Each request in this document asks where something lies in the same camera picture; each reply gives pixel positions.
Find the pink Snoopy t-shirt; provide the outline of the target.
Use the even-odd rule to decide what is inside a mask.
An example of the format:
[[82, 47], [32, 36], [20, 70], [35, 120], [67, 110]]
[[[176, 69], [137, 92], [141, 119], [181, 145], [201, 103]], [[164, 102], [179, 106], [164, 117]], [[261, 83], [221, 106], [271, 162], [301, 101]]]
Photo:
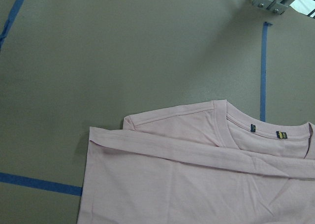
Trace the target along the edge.
[[80, 224], [312, 224], [315, 127], [254, 119], [226, 100], [90, 128]]

